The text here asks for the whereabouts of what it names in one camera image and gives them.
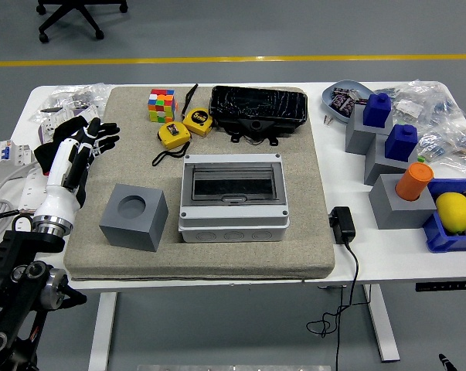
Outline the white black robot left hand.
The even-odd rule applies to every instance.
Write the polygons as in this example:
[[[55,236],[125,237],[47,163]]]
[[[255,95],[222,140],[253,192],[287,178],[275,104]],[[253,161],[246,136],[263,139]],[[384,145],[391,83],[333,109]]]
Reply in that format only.
[[[59,220],[73,224],[86,199],[85,185],[95,158],[115,147],[120,128],[96,117],[77,116],[53,132],[51,142],[40,145],[34,155],[47,176],[46,198],[34,214],[34,222]]]

